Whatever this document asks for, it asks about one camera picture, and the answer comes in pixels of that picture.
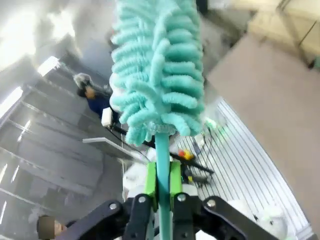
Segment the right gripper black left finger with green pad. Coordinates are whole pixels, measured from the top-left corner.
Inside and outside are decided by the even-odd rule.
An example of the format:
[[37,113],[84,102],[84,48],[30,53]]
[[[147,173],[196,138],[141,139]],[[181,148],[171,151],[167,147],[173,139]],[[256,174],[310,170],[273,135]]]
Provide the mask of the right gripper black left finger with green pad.
[[143,193],[125,202],[107,200],[66,230],[67,240],[152,240],[153,211],[156,208],[156,163],[147,165]]

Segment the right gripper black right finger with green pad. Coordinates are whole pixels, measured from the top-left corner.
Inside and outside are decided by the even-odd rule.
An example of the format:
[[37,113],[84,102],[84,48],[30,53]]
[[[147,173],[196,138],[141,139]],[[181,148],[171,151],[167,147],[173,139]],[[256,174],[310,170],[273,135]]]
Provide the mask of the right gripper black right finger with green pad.
[[170,163],[170,208],[173,214],[174,240],[195,240],[203,232],[216,240],[248,240],[240,224],[246,217],[218,196],[202,200],[183,192],[181,164]]

